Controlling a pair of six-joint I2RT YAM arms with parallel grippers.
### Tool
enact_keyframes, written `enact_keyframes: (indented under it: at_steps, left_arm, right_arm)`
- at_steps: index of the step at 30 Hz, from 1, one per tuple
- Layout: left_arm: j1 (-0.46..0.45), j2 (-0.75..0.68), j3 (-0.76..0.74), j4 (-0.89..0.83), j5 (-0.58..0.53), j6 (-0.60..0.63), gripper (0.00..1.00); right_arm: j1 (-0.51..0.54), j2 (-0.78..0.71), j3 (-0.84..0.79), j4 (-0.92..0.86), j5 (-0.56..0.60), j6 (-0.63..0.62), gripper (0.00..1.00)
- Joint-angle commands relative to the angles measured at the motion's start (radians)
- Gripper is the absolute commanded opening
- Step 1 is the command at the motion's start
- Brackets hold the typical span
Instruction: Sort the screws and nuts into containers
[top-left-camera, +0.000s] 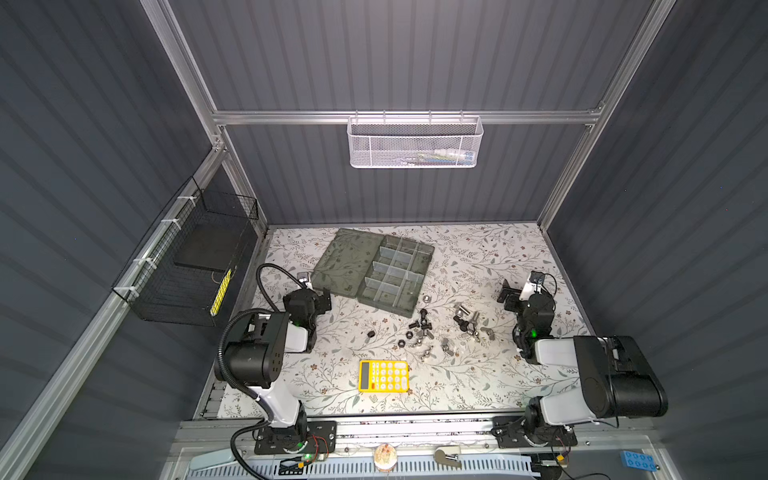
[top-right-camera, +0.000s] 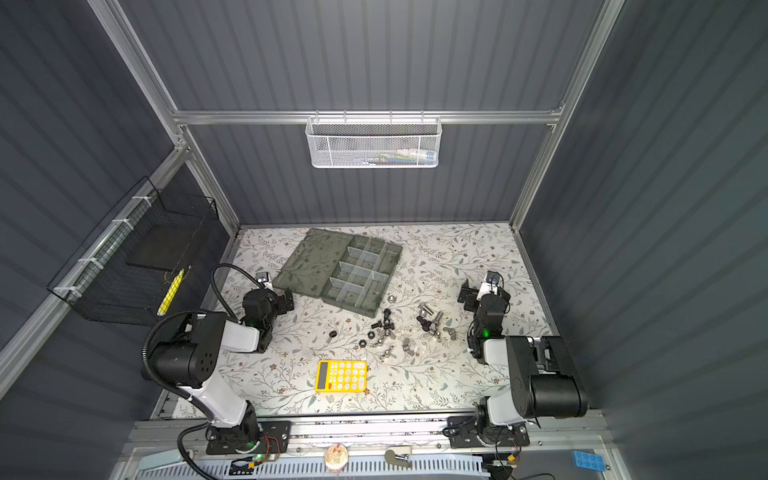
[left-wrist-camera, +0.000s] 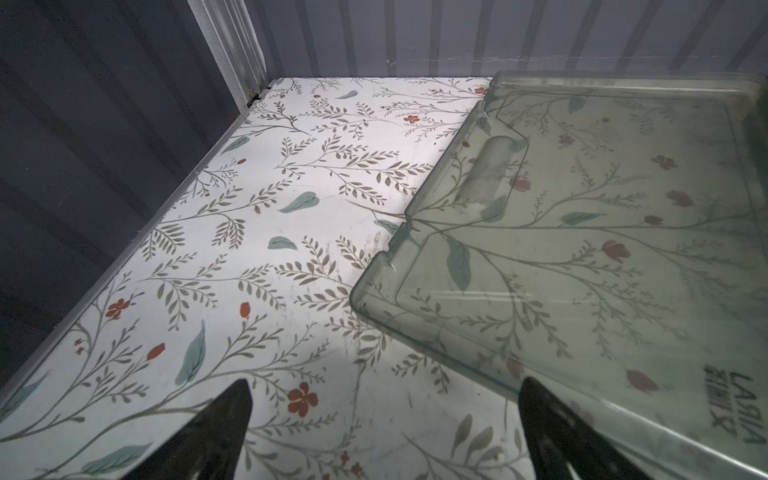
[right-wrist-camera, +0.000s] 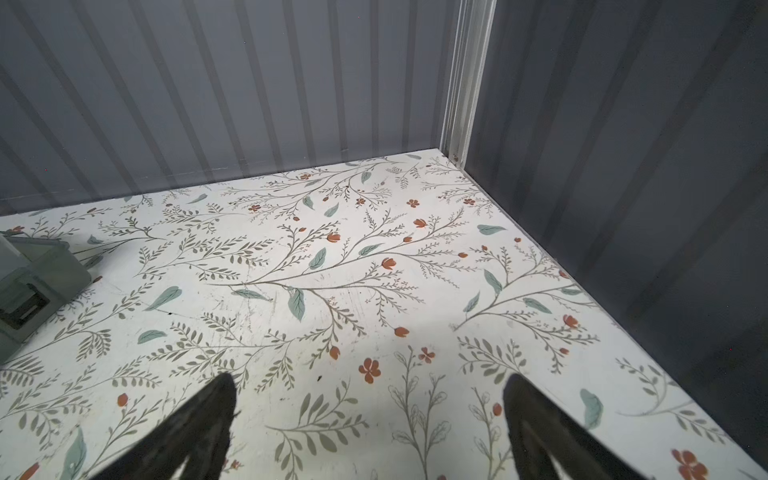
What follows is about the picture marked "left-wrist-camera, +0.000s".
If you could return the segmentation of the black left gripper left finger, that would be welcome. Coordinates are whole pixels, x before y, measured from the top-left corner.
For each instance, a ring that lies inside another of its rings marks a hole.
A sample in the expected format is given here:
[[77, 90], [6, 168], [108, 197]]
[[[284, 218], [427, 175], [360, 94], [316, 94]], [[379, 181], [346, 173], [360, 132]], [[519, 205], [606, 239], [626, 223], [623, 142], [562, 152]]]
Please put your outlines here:
[[252, 408], [248, 382], [235, 381], [124, 477], [232, 479]]

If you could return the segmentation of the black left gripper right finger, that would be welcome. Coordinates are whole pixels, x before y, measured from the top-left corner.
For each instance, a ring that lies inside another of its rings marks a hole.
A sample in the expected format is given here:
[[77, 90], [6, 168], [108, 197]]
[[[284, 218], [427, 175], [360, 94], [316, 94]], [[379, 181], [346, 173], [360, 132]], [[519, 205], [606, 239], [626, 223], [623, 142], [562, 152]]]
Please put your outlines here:
[[537, 479], [648, 477], [533, 377], [522, 383], [518, 410]]

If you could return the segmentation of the green transparent organizer box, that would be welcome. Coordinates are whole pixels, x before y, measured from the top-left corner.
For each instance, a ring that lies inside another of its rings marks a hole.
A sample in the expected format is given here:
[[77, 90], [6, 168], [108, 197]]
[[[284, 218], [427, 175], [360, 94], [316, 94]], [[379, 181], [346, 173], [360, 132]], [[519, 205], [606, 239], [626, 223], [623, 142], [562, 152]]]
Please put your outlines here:
[[765, 478], [766, 79], [498, 73], [350, 303], [650, 475]]

